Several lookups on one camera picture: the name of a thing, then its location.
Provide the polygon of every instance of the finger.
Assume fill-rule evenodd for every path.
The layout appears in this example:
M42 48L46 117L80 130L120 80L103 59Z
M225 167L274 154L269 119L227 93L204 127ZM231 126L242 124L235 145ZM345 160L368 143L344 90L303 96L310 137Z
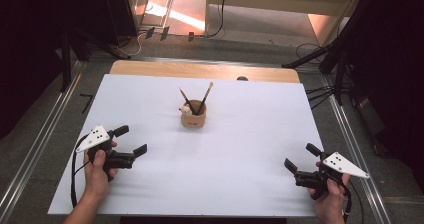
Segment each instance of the finger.
M345 185L347 185L347 183L349 182L349 179L350 179L350 175L349 174L343 174L343 176L342 176L342 181L343 181L343 183L345 184Z
M103 169L103 164L105 163L106 153L103 150L98 150L96 156L94 157L93 167Z
M333 195L339 195L340 194L339 185L337 184L337 182L335 182L331 179L327 179L327 189L328 189L328 192L333 194Z
M309 192L309 195L313 195L313 194L315 194L316 190L308 188L308 192Z
M111 177L115 177L115 176L116 176L116 174L118 174L118 171L119 171L119 169L116 169L116 168L110 169L110 170L109 170L109 175L110 175Z
M85 150L84 151L84 163L88 162L89 158L88 158L88 151Z

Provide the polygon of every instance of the paintbrush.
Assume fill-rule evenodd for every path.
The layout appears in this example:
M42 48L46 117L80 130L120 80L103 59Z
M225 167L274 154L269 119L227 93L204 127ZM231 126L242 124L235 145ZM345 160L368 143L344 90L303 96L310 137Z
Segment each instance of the paintbrush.
M184 94L183 90L181 90L181 94L183 94L184 99L186 100L186 103L188 103L188 106L190 107L191 112L193 113L193 115L197 115L197 112L194 110L193 106L191 105L190 101L188 100L187 96Z
M198 113L198 114L200 114L200 112L202 111L202 108L203 108L203 106L205 105L206 98L208 97L209 92L210 92L210 90L211 90L212 86L213 86L213 82L209 83L209 88L208 88L208 90L206 91L206 94L205 94L205 97L203 98L202 103L200 103L199 109L197 110L197 113Z

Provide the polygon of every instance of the white board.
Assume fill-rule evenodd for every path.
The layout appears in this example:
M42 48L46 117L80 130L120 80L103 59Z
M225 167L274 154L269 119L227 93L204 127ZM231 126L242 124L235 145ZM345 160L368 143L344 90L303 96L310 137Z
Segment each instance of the white board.
M204 127L183 127L179 88L202 100L211 81ZM118 152L148 145L133 168L110 183L99 214L315 216L306 188L284 167L289 158L299 170L315 171L318 159L305 147L322 149L302 84L105 75L80 137L97 124L107 130L129 125L115 139ZM71 158L49 214L72 210L70 171ZM83 171L76 184L79 199Z

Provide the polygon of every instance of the metal frame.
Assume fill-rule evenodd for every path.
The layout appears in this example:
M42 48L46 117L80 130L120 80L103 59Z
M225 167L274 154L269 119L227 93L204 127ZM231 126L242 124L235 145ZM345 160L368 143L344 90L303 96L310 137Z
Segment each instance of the metal frame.
M151 28L151 27L155 27L155 28L164 28L166 25L166 22L169 18L169 14L171 13L171 6L172 6L172 1L173 0L167 0L166 1L166 13L165 15L162 17L159 25L143 25L143 23L141 23L141 27L140 28Z
M47 119L41 127L40 132L35 138L31 149L22 162L15 177L9 184L9 187L7 188L7 191L5 192L5 195L3 196L0 203L0 223L7 223L7 220L12 214L12 211L15 208L15 205L18 202L18 199L21 196L26 184L28 183L38 160L43 154L44 148L46 147L58 120L62 116L63 110L65 109L76 85L78 84L81 76L81 69L85 64L86 62L76 62L72 71L74 73L74 78L71 85L69 85L64 92L59 94L56 103L54 104Z
M331 79L328 76L322 76L322 79L325 86L332 85ZM364 156L361 153L360 147L356 141L352 128L350 127L343 106L340 106L337 103L337 100L334 95L330 97L330 102L334 114L337 118L337 121L339 122L339 126L345 138L350 155L353 159L352 162L365 172L370 173L370 170L364 159ZM377 185L375 184L372 175L369 179L361 178L360 180L377 223L392 223L384 205L383 198L381 197L380 192L378 191Z

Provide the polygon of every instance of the wooden pencil holder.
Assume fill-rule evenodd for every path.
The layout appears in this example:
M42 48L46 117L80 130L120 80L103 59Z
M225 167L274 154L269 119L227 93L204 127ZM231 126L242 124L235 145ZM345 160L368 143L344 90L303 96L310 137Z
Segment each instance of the wooden pencil holder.
M193 109L197 111L200 107L201 101L199 100L190 100L190 104L193 106ZM202 110L200 110L199 115L187 115L181 114L181 124L189 128L201 128L205 125L206 120L206 104L203 105Z

